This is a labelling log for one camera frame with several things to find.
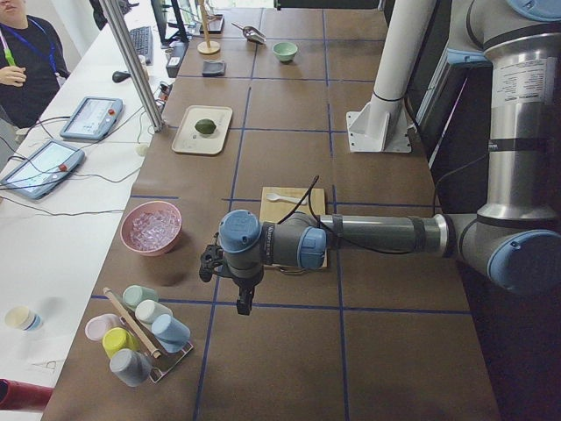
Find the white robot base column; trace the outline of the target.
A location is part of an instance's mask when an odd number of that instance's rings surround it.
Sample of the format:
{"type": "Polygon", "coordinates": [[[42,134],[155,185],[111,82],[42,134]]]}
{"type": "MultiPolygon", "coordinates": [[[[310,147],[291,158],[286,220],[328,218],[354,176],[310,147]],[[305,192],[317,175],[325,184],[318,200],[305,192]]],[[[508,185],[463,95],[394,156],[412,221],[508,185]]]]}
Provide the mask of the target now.
{"type": "Polygon", "coordinates": [[[435,10],[435,0],[394,3],[370,101],[346,114],[353,153],[409,153],[404,97],[435,10]]]}

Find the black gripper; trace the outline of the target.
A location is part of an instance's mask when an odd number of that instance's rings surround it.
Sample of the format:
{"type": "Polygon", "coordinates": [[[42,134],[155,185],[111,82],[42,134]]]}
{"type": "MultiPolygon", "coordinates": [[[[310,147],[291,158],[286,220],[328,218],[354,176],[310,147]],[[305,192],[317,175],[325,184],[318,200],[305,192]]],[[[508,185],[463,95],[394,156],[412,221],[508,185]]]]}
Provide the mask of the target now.
{"type": "Polygon", "coordinates": [[[229,263],[229,270],[234,283],[238,286],[238,300],[236,303],[238,315],[249,316],[252,311],[252,300],[255,287],[263,278],[263,265],[252,263],[245,267],[235,267],[229,263]]]}

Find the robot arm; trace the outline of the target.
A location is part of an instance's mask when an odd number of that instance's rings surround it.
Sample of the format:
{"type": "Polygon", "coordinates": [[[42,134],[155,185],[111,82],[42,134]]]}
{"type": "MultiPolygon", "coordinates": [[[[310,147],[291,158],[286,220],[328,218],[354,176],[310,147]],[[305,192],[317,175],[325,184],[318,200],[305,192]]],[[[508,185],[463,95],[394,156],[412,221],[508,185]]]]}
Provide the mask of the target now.
{"type": "Polygon", "coordinates": [[[200,278],[232,279],[247,315],[264,269],[318,269],[329,249],[454,257],[494,284],[533,295],[560,282],[557,213],[546,182],[560,112],[560,4],[456,1],[449,60],[493,67],[486,203],[473,214],[431,218],[316,215],[290,211],[261,222],[247,210],[223,217],[201,257],[200,278]]]}

